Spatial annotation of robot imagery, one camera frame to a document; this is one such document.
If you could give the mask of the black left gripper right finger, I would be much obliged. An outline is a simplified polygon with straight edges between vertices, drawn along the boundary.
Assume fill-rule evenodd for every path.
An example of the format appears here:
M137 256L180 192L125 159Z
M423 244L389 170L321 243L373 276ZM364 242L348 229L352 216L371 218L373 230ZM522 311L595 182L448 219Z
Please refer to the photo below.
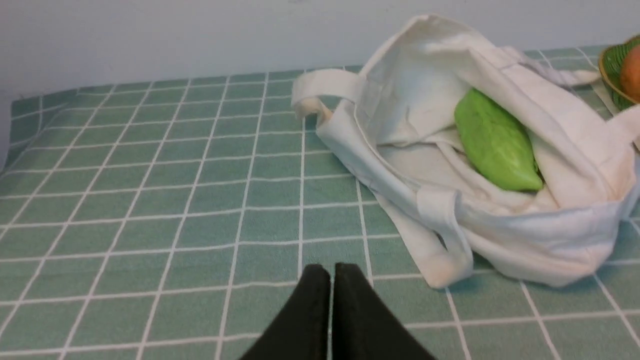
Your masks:
M434 360L393 315L354 263L334 265L334 360Z

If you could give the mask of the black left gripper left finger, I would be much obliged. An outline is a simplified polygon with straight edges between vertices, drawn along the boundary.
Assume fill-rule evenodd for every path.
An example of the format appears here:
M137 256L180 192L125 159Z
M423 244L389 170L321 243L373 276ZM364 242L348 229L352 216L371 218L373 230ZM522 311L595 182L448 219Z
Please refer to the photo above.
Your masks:
M308 264L294 291L243 360L326 360L328 353L330 274Z

